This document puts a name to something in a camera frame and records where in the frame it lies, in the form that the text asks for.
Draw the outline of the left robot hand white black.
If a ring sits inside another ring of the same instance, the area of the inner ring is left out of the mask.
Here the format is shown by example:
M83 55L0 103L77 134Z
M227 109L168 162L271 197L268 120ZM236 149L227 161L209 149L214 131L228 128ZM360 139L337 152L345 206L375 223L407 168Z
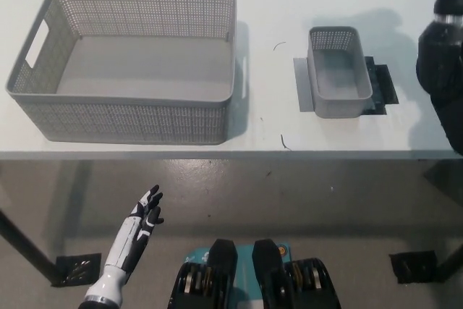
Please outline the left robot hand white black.
M150 188L136 203L130 214L123 221L105 262L108 266L121 269L127 282L135 270L156 225L164 223L158 206L163 193L159 185Z

